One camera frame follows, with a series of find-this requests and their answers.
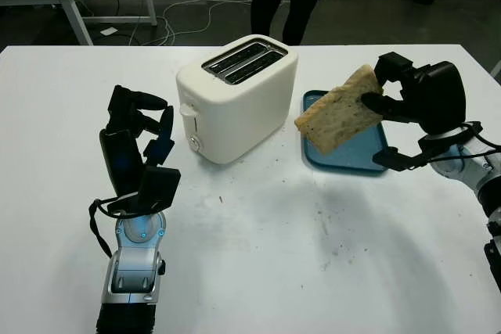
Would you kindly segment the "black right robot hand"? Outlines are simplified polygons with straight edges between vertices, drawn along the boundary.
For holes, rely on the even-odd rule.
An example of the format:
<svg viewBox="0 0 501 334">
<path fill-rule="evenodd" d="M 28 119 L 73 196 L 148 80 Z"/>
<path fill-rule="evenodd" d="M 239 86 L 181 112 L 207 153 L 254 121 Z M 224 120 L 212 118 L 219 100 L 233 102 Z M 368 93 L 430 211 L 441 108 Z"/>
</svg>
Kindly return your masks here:
<svg viewBox="0 0 501 334">
<path fill-rule="evenodd" d="M 466 119 L 466 95 L 456 66 L 448 61 L 415 68 L 396 52 L 379 57 L 374 73 L 379 85 L 398 81 L 401 99 L 367 92 L 362 103 L 385 120 L 417 123 L 429 135 L 459 127 Z"/>
</svg>

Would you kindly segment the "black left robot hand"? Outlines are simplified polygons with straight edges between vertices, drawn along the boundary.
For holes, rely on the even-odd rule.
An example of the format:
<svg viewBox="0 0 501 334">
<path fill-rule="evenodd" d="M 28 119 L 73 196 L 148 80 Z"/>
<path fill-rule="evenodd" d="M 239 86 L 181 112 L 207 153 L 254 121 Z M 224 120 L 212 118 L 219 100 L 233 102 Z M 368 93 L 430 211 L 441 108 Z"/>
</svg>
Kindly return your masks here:
<svg viewBox="0 0 501 334">
<path fill-rule="evenodd" d="M 117 85 L 108 113 L 99 141 L 114 191 L 124 196 L 138 191 L 146 167 L 163 164 L 174 147 L 174 107 L 155 95 Z"/>
</svg>

